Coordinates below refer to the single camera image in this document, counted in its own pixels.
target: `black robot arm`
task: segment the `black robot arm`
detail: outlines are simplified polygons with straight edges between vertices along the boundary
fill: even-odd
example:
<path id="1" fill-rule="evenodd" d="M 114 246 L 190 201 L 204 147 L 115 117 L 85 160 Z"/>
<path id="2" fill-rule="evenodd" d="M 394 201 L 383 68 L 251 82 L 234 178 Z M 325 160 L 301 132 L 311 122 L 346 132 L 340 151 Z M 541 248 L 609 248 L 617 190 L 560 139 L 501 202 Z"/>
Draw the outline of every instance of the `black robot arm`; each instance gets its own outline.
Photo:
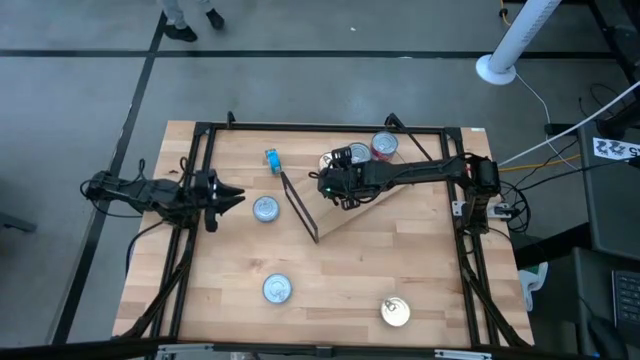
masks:
<path id="1" fill-rule="evenodd" d="M 139 213 L 157 212 L 165 222 L 180 228 L 197 226 L 197 214 L 205 210 L 206 229 L 215 232 L 216 214 L 222 215 L 243 201 L 244 197 L 238 195 L 244 190 L 220 182 L 215 170 L 196 172 L 193 178 L 193 185 L 182 187 L 179 182 L 167 179 L 128 181 L 100 171 L 87 181 L 89 185 L 83 194 L 93 202 L 119 200 Z"/>
<path id="2" fill-rule="evenodd" d="M 390 164 L 381 161 L 351 163 L 349 147 L 332 151 L 331 164 L 310 176 L 318 179 L 318 191 L 334 204 L 349 210 L 369 203 L 396 185 L 451 180 L 464 189 L 468 201 L 458 220 L 472 234 L 488 231 L 487 204 L 500 194 L 498 166 L 488 158 L 461 154 L 446 160 Z"/>

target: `white pants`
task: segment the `white pants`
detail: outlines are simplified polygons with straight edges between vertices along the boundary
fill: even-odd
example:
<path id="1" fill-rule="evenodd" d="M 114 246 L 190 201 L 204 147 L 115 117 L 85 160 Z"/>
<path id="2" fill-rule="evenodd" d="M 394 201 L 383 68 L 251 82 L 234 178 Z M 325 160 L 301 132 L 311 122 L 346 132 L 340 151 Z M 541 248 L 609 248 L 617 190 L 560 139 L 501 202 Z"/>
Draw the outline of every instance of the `white pants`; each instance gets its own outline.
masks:
<path id="1" fill-rule="evenodd" d="M 196 0 L 202 5 L 205 12 L 211 11 L 213 5 L 210 0 Z M 174 25 L 177 29 L 184 29 L 187 27 L 187 22 L 184 20 L 184 12 L 178 4 L 178 0 L 161 0 L 164 14 L 167 16 L 167 24 Z"/>

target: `white pipe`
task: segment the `white pipe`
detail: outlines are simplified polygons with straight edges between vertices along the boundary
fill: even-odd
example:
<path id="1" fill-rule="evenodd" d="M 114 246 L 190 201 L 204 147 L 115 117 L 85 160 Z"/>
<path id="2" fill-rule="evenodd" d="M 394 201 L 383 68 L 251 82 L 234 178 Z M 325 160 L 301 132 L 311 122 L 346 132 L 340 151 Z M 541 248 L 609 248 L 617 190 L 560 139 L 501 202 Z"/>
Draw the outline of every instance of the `white pipe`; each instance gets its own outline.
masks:
<path id="1" fill-rule="evenodd" d="M 512 82 L 514 64 L 559 4 L 560 0 L 528 0 L 493 54 L 478 59 L 478 75 L 494 85 Z"/>

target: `blue tape roll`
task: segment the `blue tape roll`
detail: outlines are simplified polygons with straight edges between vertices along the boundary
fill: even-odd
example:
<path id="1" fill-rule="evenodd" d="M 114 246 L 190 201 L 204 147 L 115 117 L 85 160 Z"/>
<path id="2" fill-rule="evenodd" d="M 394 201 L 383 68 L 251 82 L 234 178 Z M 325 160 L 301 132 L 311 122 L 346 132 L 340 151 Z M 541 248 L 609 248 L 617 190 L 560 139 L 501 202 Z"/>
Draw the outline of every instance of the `blue tape roll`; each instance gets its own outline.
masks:
<path id="1" fill-rule="evenodd" d="M 280 159 L 278 158 L 278 152 L 276 149 L 269 149 L 265 151 L 267 156 L 267 161 L 269 162 L 269 166 L 271 167 L 271 173 L 277 175 L 282 172 L 282 167 L 280 166 Z"/>

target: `white cable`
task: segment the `white cable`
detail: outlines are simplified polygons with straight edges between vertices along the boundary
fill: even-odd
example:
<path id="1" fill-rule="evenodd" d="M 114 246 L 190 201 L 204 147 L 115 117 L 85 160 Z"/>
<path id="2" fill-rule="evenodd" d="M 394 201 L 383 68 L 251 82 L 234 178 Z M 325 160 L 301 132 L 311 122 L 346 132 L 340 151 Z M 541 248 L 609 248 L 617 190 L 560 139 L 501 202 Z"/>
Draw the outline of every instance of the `white cable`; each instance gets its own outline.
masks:
<path id="1" fill-rule="evenodd" d="M 512 158 L 510 158 L 510 159 L 508 159 L 508 160 L 505 160 L 505 161 L 501 162 L 500 164 L 498 164 L 498 166 L 504 166 L 504 165 L 506 165 L 506 164 L 508 164 L 508 163 L 512 162 L 513 160 L 518 159 L 518 158 L 520 158 L 520 157 L 522 157 L 522 156 L 524 156 L 524 155 L 526 155 L 526 154 L 528 154 L 528 153 L 532 152 L 533 150 L 536 150 L 536 149 L 540 148 L 541 146 L 544 146 L 544 145 L 546 145 L 546 144 L 550 144 L 552 141 L 554 141 L 554 140 L 556 140 L 556 139 L 558 139 L 558 138 L 560 138 L 560 137 L 563 137 L 563 136 L 567 135 L 568 133 L 572 132 L 573 130 L 575 130 L 575 129 L 577 129 L 577 128 L 581 127 L 582 125 L 584 125 L 584 124 L 588 123 L 589 121 L 593 120 L 596 116 L 598 116 L 598 115 L 602 114 L 603 112 L 605 112 L 605 111 L 606 111 L 608 108 L 610 108 L 613 104 L 615 104 L 615 103 L 617 103 L 618 101 L 620 101 L 620 99 L 622 99 L 623 97 L 625 97 L 628 93 L 630 93 L 631 91 L 633 91 L 633 89 L 637 88 L 638 86 L 640 86 L 640 81 L 638 81 L 637 83 L 635 83 L 635 84 L 631 85 L 631 87 L 629 87 L 627 90 L 625 90 L 625 91 L 624 91 L 622 94 L 620 94 L 617 98 L 615 98 L 615 99 L 611 100 L 611 102 L 610 102 L 610 103 L 608 103 L 607 105 L 605 105 L 604 107 L 602 107 L 600 110 L 598 110 L 598 111 L 596 111 L 595 113 L 593 113 L 593 114 L 592 114 L 591 116 L 589 116 L 588 118 L 586 118 L 586 119 L 584 119 L 584 120 L 580 121 L 579 123 L 577 123 L 577 124 L 573 125 L 573 126 L 572 126 L 572 127 L 570 127 L 569 129 L 567 129 L 567 130 L 565 130 L 565 131 L 561 132 L 560 134 L 558 134 L 558 135 L 556 135 L 556 136 L 552 137 L 551 139 L 548 139 L 548 140 L 546 140 L 546 141 L 544 141 L 544 142 L 541 142 L 540 144 L 538 144 L 538 145 L 536 145 L 536 146 L 534 146 L 534 147 L 532 147 L 532 148 L 530 148 L 530 149 L 528 149 L 528 150 L 525 150 L 525 151 L 521 152 L 520 154 L 518 154 L 518 155 L 516 155 L 516 156 L 514 156 L 514 157 L 512 157 Z"/>
<path id="2" fill-rule="evenodd" d="M 533 90 L 533 88 L 531 86 L 529 86 L 529 84 L 527 84 L 526 81 L 524 81 L 524 79 L 520 76 L 520 74 L 516 73 L 516 76 L 518 77 L 518 79 L 520 79 L 520 81 L 522 81 L 522 83 L 524 84 L 524 86 L 527 87 L 527 89 L 529 89 L 533 95 L 535 95 L 538 100 L 540 100 L 540 102 L 542 103 L 542 106 L 544 106 L 544 113 L 547 115 L 547 124 L 551 124 L 551 116 L 549 116 L 549 108 L 547 108 L 547 103 L 544 102 L 544 100 L 542 100 L 542 98 L 540 97 L 540 95 L 538 95 L 538 93 Z M 546 135 L 545 140 L 549 140 L 549 135 Z M 571 165 L 567 160 L 565 160 L 565 158 L 562 157 L 562 155 L 560 155 L 560 153 L 558 152 L 558 150 L 556 150 L 556 148 L 553 147 L 553 145 L 551 145 L 551 143 L 548 143 L 549 147 L 551 148 L 551 150 L 553 150 L 554 153 L 556 153 L 556 156 L 562 160 L 562 162 L 564 162 L 565 164 L 567 164 L 567 166 L 569 166 L 570 168 L 574 169 L 574 170 L 578 170 L 577 167 Z"/>

